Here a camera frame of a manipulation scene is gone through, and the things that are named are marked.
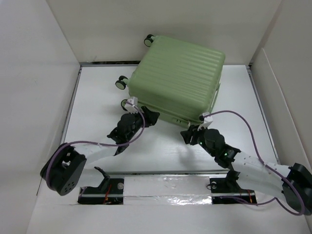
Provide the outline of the green suitcase with blue lining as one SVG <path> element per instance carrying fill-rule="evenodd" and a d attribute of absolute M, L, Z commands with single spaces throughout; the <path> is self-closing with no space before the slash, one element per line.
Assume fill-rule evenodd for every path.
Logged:
<path fill-rule="evenodd" d="M 129 78 L 118 78 L 116 87 L 128 89 L 138 106 L 159 112 L 163 121 L 199 125 L 200 115 L 214 108 L 225 54 L 161 35 L 147 35 L 144 44 L 147 53 Z"/>

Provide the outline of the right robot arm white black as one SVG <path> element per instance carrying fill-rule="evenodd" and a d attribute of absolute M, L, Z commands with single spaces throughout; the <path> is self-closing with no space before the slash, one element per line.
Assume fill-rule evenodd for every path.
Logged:
<path fill-rule="evenodd" d="M 218 166 L 228 169 L 225 186 L 229 191 L 259 191 L 286 202 L 299 214 L 312 214 L 312 175 L 305 166 L 264 162 L 227 144 L 217 129 L 199 130 L 192 125 L 180 134 L 185 144 L 199 145 Z"/>

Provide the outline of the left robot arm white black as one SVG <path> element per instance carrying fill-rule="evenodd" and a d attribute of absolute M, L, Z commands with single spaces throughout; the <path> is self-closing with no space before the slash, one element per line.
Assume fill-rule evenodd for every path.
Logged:
<path fill-rule="evenodd" d="M 123 153 L 143 131 L 154 126 L 159 112 L 146 106 L 135 107 L 135 113 L 123 114 L 117 126 L 107 136 L 114 143 L 73 141 L 59 145 L 40 172 L 46 185 L 60 196 L 69 194 L 75 187 L 93 188 L 97 193 L 107 191 L 110 176 L 100 167 L 88 171 L 84 167 L 105 157 Z"/>

